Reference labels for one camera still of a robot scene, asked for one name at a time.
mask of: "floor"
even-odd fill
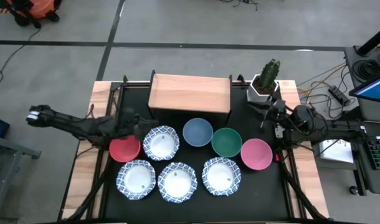
[[[55,221],[78,144],[62,131],[28,126],[31,105],[48,104],[83,116],[95,80],[121,80],[124,74],[130,80],[149,80],[152,69],[251,79],[271,58],[282,62],[278,79],[301,83],[343,63],[340,47],[362,44],[380,29],[380,0],[258,2],[255,11],[253,5],[233,7],[237,1],[218,0],[63,1],[61,20],[42,21],[42,30],[32,38],[37,42],[19,51],[4,69],[0,118],[12,124],[7,138],[43,153],[38,161],[23,160],[2,216],[19,217],[19,223]],[[0,40],[23,44],[35,31],[0,14]],[[0,68],[18,47],[0,45]],[[297,48],[315,50],[293,50]],[[338,75],[328,83],[338,85]],[[352,88],[349,77],[345,83]],[[310,82],[301,87],[309,88]],[[328,116],[324,104],[316,107]],[[331,218],[380,223],[380,195],[350,195],[351,171],[319,168],[319,173]]]

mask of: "plant pot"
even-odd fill
[[[252,82],[250,86],[248,87],[247,90],[247,101],[248,102],[257,102],[257,103],[262,103],[266,102],[267,98],[270,96],[269,94],[259,94],[258,91],[254,88],[254,82],[257,82],[259,79],[260,75],[255,75],[254,78],[252,79]],[[278,81],[275,80],[275,89],[273,92],[278,90]]]

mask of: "pink bowl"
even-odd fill
[[[129,162],[140,152],[140,142],[134,135],[126,139],[113,139],[110,142],[110,155],[117,162]]]
[[[273,159],[270,146],[261,139],[249,139],[241,147],[241,159],[253,170],[266,169]]]

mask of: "blue bowl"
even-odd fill
[[[201,147],[208,144],[214,130],[211,124],[202,118],[193,118],[183,127],[183,137],[187,143],[194,147]]]

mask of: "wooden table frame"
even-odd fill
[[[117,92],[119,91],[114,91],[114,89],[119,87],[120,83],[121,82],[95,82],[89,103],[89,107],[92,104],[94,105],[93,114],[95,117],[105,116],[106,114],[111,116],[115,115],[115,109],[113,108],[111,101],[112,99],[118,99],[119,96]],[[127,83],[130,83],[131,86],[126,88],[140,88],[135,87],[136,84],[144,85],[150,82],[132,81]],[[299,105],[300,100],[295,81],[280,80],[279,84],[282,99],[286,101],[286,105],[290,108]],[[303,145],[310,146],[310,142],[304,142]],[[88,148],[90,148],[90,143],[88,141],[80,141],[77,154]],[[59,220],[68,218],[80,206],[97,179],[96,177],[100,175],[100,172],[104,169],[107,158],[108,151],[92,149],[85,154],[82,154],[74,161],[62,202]],[[329,217],[313,153],[307,149],[299,147],[298,149],[293,150],[293,155],[288,156],[285,163],[287,169],[291,173],[297,175],[296,179],[298,179],[303,192],[309,198],[310,202],[322,215]],[[102,216],[102,214],[99,214],[99,211],[101,211],[100,207],[103,206],[101,205],[102,188],[98,191],[95,200],[93,201],[94,205],[90,207],[93,212],[87,212],[82,218],[98,218],[99,215]],[[307,211],[305,213],[305,209],[302,206],[299,206],[299,200],[293,189],[290,186],[289,189],[293,216],[295,218],[301,218],[305,216],[303,214],[306,214],[306,217],[311,218],[310,214]]]

